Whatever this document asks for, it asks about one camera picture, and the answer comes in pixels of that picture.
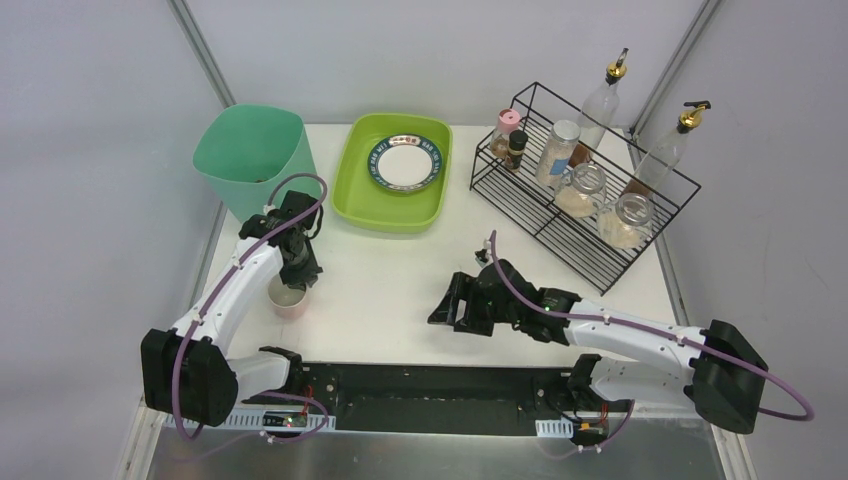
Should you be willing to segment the pink white mug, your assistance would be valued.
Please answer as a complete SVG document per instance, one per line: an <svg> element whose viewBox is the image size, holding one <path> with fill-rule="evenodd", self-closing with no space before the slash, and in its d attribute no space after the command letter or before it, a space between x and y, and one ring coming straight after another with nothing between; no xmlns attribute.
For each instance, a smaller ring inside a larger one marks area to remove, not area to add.
<svg viewBox="0 0 848 480"><path fill-rule="evenodd" d="M269 282L267 296L275 315L284 320L302 317L309 306L308 290L291 288L278 277Z"/></svg>

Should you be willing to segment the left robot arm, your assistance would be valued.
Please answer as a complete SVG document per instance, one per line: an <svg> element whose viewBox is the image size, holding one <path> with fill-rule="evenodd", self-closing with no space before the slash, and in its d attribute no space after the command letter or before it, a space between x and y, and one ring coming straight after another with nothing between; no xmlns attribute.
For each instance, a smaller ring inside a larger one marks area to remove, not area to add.
<svg viewBox="0 0 848 480"><path fill-rule="evenodd" d="M185 420L219 426L237 403L266 391L299 390L302 358L281 347L231 358L230 343L252 302L278 283L303 306L322 268L311 245L323 209L318 199L298 191L282 204L245 221L218 279L222 287L206 293L167 330L150 330L140 344L147 407Z"/></svg>

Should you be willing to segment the glass jar beige contents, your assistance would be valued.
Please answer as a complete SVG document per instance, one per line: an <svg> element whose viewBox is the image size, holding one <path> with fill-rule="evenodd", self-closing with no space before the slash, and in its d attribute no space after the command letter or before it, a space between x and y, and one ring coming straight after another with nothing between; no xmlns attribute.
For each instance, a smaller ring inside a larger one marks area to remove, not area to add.
<svg viewBox="0 0 848 480"><path fill-rule="evenodd" d="M607 203L607 177L594 163L567 171L555 189L554 204L573 218L590 217Z"/></svg>

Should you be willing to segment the small black cap spice bottle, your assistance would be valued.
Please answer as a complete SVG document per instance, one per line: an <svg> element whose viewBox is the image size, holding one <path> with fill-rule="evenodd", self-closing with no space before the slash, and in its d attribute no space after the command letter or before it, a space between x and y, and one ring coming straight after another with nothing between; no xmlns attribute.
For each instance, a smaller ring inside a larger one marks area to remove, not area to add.
<svg viewBox="0 0 848 480"><path fill-rule="evenodd" d="M525 131L517 129L510 133L504 161L509 171L518 172L520 170L527 142L528 135Z"/></svg>

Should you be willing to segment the tall oil bottle gold pump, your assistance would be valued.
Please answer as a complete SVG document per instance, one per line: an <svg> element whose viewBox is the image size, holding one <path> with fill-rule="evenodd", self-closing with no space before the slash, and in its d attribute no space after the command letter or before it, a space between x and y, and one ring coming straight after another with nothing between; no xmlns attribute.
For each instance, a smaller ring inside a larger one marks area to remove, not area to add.
<svg viewBox="0 0 848 480"><path fill-rule="evenodd" d="M607 126L620 104L617 89L619 81L627 73L625 62L628 52L628 48L622 49L618 58L607 66L601 85L583 102L577 121L579 143L569 159L570 167L588 162L607 132Z"/></svg>

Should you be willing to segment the pink lid spice jar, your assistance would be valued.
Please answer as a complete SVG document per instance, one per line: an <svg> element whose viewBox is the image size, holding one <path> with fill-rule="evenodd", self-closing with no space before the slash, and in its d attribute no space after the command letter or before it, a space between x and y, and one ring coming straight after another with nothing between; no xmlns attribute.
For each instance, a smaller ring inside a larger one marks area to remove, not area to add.
<svg viewBox="0 0 848 480"><path fill-rule="evenodd" d="M520 121L521 114L515 109L507 108L499 112L489 143L489 150L496 158L506 158L510 134L518 128Z"/></svg>

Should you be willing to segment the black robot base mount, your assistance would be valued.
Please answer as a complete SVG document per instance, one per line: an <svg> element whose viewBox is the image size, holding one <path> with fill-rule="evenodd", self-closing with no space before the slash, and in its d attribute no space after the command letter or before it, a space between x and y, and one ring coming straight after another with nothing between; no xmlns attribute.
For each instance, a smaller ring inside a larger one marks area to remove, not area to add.
<svg viewBox="0 0 848 480"><path fill-rule="evenodd" d="M538 420L588 420L605 402L568 386L567 368L305 363L283 387L338 430L532 436Z"/></svg>

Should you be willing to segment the white plate teal rim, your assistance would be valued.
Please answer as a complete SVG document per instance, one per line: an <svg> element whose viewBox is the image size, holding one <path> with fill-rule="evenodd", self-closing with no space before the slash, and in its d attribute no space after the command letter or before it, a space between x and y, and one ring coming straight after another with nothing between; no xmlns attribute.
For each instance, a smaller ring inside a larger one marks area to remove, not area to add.
<svg viewBox="0 0 848 480"><path fill-rule="evenodd" d="M410 133L386 137L367 156L367 172L376 184L396 193L413 193L435 182L446 165L430 139Z"/></svg>

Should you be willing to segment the large glass jar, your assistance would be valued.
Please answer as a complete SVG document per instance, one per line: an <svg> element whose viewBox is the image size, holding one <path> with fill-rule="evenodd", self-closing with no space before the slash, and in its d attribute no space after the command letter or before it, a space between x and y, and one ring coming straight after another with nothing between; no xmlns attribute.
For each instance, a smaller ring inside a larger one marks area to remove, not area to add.
<svg viewBox="0 0 848 480"><path fill-rule="evenodd" d="M625 193L600 210L597 231L611 247L638 249L651 236L653 216L653 203L645 195Z"/></svg>

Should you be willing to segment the oil bottle gold spout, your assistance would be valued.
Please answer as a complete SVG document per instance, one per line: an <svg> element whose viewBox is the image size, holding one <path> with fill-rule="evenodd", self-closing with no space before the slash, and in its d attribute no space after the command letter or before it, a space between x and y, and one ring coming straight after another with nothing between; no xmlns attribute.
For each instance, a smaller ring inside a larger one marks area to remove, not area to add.
<svg viewBox="0 0 848 480"><path fill-rule="evenodd" d="M704 100L685 102L684 107L675 127L662 135L643 156L624 194L649 197L658 193L663 182L681 161L687 148L688 135L700 126L703 112L711 109L712 105L710 101Z"/></svg>

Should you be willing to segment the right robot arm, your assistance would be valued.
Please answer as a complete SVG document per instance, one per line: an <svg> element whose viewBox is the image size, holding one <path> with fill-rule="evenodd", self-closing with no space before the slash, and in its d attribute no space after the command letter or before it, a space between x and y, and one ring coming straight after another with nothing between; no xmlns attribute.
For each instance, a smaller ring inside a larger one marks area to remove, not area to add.
<svg viewBox="0 0 848 480"><path fill-rule="evenodd" d="M622 314L556 288L537 288L506 260L453 274L428 323L492 336L498 323L542 343L586 348L567 388L605 401L691 407L707 422L753 432L768 368L732 324L681 327Z"/></svg>

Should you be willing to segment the white grain shaker jar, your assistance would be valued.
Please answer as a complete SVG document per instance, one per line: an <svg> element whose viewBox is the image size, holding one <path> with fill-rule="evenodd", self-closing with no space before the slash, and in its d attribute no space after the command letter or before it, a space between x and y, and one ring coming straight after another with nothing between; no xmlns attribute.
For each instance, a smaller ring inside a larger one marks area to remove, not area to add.
<svg viewBox="0 0 848 480"><path fill-rule="evenodd" d="M538 160L535 177L543 187L556 187L579 143L580 127L571 120L559 120L551 128Z"/></svg>

